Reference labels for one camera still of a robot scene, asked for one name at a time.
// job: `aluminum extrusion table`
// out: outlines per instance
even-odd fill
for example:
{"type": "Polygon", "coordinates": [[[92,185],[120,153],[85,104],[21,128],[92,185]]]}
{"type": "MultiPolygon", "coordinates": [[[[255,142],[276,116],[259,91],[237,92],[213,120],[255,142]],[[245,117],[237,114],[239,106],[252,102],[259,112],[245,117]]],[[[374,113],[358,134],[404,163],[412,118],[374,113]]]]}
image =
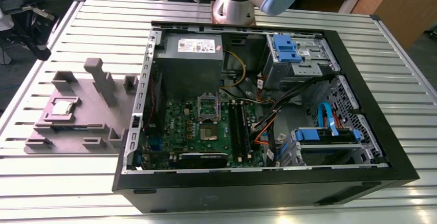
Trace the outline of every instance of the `aluminum extrusion table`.
{"type": "Polygon", "coordinates": [[[116,155],[26,155],[53,91],[56,71],[104,60],[113,79],[138,74],[152,20],[209,22],[203,4],[86,0],[73,2],[52,36],[52,56],[37,61],[0,118],[0,221],[82,223],[437,223],[437,95],[383,24],[366,15],[256,11],[257,25],[336,30],[420,179],[342,206],[141,215],[110,186],[116,155]]]}

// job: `motherboard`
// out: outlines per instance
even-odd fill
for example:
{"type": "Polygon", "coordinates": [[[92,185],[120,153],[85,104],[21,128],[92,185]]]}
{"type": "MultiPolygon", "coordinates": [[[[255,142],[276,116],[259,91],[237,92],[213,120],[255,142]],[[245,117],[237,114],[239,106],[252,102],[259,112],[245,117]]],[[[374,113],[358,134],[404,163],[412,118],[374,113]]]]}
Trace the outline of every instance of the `motherboard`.
{"type": "Polygon", "coordinates": [[[145,136],[146,169],[261,167],[261,148],[253,144],[249,126],[256,120],[252,103],[166,102],[164,132],[145,136]]]}

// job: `black computer chassis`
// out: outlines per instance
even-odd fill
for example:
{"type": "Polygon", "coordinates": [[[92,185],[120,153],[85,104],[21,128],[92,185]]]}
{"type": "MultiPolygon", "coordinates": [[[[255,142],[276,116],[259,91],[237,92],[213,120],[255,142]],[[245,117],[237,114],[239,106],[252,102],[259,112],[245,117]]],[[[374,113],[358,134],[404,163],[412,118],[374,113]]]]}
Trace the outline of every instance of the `black computer chassis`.
{"type": "MultiPolygon", "coordinates": [[[[199,23],[152,22],[154,27],[188,31],[195,26],[229,27],[236,31],[291,32],[303,29],[240,27],[199,23]]],[[[321,33],[358,100],[360,113],[390,167],[356,169],[265,170],[261,172],[121,174],[120,150],[112,191],[121,194],[142,213],[263,209],[308,205],[343,204],[387,187],[400,186],[419,177],[370,93],[356,66],[335,31],[321,33]]]]}

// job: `ventilation grille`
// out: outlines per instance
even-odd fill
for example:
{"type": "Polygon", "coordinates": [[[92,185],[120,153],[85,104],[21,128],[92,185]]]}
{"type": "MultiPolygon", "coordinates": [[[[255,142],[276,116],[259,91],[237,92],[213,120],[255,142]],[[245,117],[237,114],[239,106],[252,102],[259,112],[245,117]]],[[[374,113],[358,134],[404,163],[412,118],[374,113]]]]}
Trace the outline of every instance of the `ventilation grille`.
{"type": "Polygon", "coordinates": [[[370,129],[362,122],[363,116],[348,112],[352,109],[352,104],[348,100],[348,96],[340,81],[338,79],[331,81],[331,83],[326,81],[321,85],[319,85],[319,87],[320,88],[315,88],[311,91],[312,98],[315,98],[315,103],[307,110],[313,126],[317,126],[317,105],[321,102],[327,102],[331,105],[331,108],[335,111],[343,125],[359,130],[362,134],[360,143],[367,149],[370,149],[372,156],[382,156],[374,136],[370,136],[368,134],[370,129]]]}

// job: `power supply label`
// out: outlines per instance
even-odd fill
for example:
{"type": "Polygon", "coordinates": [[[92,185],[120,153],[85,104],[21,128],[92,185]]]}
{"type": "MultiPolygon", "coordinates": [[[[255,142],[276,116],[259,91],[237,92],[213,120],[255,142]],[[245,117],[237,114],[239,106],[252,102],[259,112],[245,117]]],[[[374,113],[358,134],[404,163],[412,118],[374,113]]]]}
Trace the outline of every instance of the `power supply label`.
{"type": "Polygon", "coordinates": [[[212,39],[180,39],[177,52],[184,53],[215,53],[215,41],[212,39]]]}

